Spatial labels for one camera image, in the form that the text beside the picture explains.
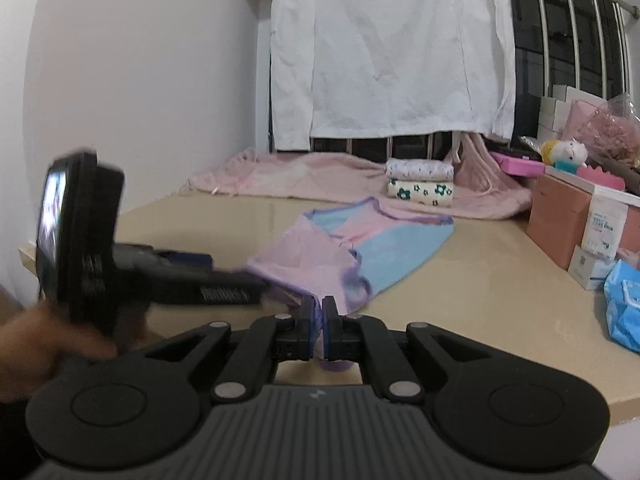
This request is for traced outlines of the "person's left hand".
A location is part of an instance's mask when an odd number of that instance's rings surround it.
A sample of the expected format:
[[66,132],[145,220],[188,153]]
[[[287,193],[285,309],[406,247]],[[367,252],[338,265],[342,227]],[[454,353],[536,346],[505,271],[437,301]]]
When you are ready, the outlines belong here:
[[66,356],[104,361],[117,356],[114,341],[90,325],[74,325],[47,301],[14,315],[1,326],[1,401],[30,398],[60,368]]

